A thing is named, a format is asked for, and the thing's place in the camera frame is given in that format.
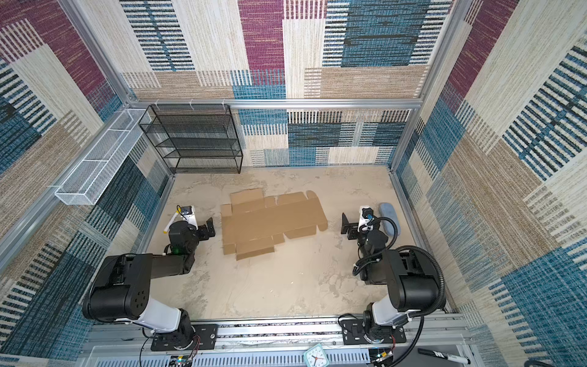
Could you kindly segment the brown cardboard box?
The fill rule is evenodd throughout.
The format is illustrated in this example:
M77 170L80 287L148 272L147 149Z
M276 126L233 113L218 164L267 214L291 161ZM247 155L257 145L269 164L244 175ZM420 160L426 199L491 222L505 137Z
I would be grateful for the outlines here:
M223 254L239 261L271 253L286 239L323 232L328 220L313 191L266 196L255 188L230 194L221 225Z

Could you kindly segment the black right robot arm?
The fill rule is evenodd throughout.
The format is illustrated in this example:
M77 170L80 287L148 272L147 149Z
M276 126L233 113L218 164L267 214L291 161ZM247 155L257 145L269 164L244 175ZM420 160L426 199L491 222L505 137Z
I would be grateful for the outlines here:
M425 316L446 304L446 281L435 258L417 246L396 246L400 234L392 218L377 217L363 207L357 223L342 214L342 235L357 242L358 259L353 275L367 285L383 285L387 293L369 304L361 317L339 317L345 345L399 342L412 319Z

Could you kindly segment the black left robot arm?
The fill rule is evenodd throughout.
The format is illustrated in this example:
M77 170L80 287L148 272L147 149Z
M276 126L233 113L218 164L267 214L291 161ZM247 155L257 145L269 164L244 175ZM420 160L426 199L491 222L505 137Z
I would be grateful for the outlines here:
M106 257L85 296L86 319L104 324L135 324L151 332L153 351L197 350L209 341L210 331L192 325L189 313L156 300L151 281L187 275L194 266L197 246L216 235L213 218L202 226L188 221L172 223L164 254L127 253Z

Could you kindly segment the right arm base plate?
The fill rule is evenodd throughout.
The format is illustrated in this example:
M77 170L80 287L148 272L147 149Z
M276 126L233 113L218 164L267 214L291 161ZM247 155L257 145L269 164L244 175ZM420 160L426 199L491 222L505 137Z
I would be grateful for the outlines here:
M342 318L337 321L342 329L342 339L345 345L362 344L398 344L406 343L405 332L399 327L382 327L377 324L368 324L356 318Z

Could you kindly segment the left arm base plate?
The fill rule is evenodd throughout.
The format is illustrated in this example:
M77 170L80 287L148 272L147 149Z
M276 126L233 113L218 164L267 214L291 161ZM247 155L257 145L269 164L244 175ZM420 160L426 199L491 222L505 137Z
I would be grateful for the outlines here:
M156 333L150 350L152 352L213 350L218 328L218 324L193 324L187 332Z

